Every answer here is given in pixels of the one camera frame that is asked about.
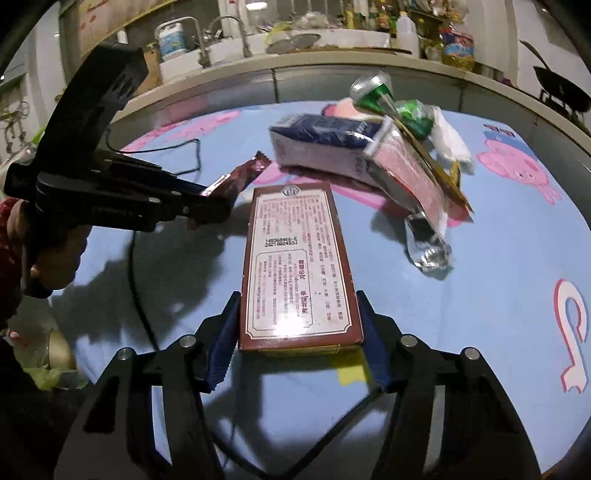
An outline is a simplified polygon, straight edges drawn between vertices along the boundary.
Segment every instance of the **yellow sticky note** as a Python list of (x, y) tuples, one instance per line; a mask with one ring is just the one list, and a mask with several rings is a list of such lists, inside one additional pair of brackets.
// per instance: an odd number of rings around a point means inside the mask
[(339, 374), (339, 383), (346, 387), (353, 382), (368, 383), (371, 375), (361, 348), (345, 350), (328, 355), (332, 367)]

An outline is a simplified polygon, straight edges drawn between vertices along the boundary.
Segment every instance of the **red sleeve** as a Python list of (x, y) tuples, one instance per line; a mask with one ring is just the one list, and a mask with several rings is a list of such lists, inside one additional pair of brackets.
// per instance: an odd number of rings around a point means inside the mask
[(21, 259), (8, 241), (7, 223), (18, 199), (9, 198), (0, 203), (0, 329), (16, 313), (21, 302)]

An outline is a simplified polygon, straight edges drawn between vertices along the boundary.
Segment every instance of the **ceiling light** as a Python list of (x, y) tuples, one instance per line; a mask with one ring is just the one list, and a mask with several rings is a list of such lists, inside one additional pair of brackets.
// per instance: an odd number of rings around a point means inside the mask
[(252, 2), (246, 4), (247, 10), (264, 10), (265, 8), (267, 8), (267, 2)]

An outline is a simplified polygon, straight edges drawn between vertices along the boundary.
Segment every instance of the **peppa pig tablecloth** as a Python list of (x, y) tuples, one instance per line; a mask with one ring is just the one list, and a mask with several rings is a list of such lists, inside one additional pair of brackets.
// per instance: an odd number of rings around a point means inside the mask
[[(284, 115), (319, 113), (326, 103), (257, 106), (169, 125), (130, 150), (195, 136), (203, 169), (186, 179), (210, 184), (250, 159), (270, 158), (268, 127)], [(330, 178), (357, 289), (376, 312), (432, 348), (482, 351), (530, 436), (542, 471), (558, 462), (591, 414), (586, 362), (591, 232), (564, 190), (507, 125), (460, 113), (446, 119), (466, 141), (475, 174), (462, 188), (475, 213), (452, 212), (447, 239), (454, 268), (424, 275), (405, 255), (402, 212), (379, 193)], [(141, 154), (169, 171), (194, 166), (194, 147)], [(258, 185), (317, 181), (271, 166)], [(240, 290), (252, 188), (229, 221), (189, 231), (182, 219), (140, 234), (135, 252), (139, 294), (161, 347), (222, 311)], [(126, 277), (131, 234), (95, 228), (75, 282), (52, 297), (60, 329), (80, 367), (95, 381), (124, 346), (151, 350)], [(226, 381), (204, 395), (210, 427), (251, 462), (279, 472), (299, 459), (368, 392), (363, 359), (322, 356), (264, 360), (234, 356)], [(161, 392), (155, 389), (155, 440), (167, 454)], [(301, 475), (369, 478), (393, 398), (376, 402)], [(251, 478), (232, 462), (230, 478)]]

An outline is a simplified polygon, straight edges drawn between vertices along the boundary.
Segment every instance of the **pan handle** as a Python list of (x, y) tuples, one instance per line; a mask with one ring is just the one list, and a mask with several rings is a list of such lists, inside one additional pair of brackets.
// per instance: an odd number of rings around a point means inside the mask
[(526, 42), (525, 40), (520, 40), (521, 44), (527, 48), (530, 52), (532, 52), (536, 57), (538, 57), (538, 59), (540, 60), (540, 62), (542, 62), (542, 64), (544, 64), (544, 67), (546, 67), (546, 70), (552, 71), (552, 69), (548, 66), (548, 64), (545, 62), (545, 60), (542, 58), (542, 55), (540, 55), (540, 52), (537, 51), (535, 49), (535, 47), (529, 43)]

